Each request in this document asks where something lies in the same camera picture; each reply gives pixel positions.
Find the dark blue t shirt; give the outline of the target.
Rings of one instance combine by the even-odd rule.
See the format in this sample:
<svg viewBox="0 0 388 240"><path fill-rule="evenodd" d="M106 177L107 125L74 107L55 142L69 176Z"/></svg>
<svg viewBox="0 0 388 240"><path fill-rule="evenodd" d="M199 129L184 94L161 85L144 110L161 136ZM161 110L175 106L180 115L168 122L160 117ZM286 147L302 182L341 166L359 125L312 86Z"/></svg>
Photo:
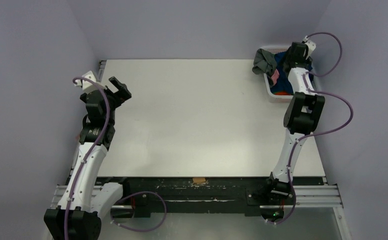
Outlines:
<svg viewBox="0 0 388 240"><path fill-rule="evenodd" d="M274 55L274 58L277 63L276 69L279 71L279 78L277 80L276 85L270 88L270 91L272 94L274 94L275 92L281 92L281 91L291 93L292 95L294 94L292 85L288 80L286 73L283 71L283 61L284 61L285 55L286 55L285 51L279 52Z"/></svg>

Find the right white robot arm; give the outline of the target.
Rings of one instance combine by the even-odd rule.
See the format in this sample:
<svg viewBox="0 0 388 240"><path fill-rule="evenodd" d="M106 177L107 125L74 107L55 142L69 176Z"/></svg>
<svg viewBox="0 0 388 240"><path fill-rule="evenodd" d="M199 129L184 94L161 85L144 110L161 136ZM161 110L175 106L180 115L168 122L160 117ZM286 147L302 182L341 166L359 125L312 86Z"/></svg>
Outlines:
<svg viewBox="0 0 388 240"><path fill-rule="evenodd" d="M284 200L296 200L293 173L300 151L306 139L317 128L325 104L323 96L309 89L309 65L316 44L310 40L293 42L273 73L285 73L293 89L293 96L283 118L286 129L284 144L278 162L266 180L265 186L252 194L256 200L270 204L283 204Z"/></svg>

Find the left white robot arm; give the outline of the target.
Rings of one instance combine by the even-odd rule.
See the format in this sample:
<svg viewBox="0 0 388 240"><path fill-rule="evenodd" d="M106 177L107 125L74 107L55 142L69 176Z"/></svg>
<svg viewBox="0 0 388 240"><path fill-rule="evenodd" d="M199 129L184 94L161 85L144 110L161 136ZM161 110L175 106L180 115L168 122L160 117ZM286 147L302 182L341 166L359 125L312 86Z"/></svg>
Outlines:
<svg viewBox="0 0 388 240"><path fill-rule="evenodd" d="M68 185L56 207L47 209L43 217L54 240L98 239L102 221L113 204L124 205L131 199L130 189L120 183L106 183L94 194L99 169L115 134L115 110L132 97L116 77L108 81L116 91L88 75L73 79L83 89L80 100L86 115Z"/></svg>

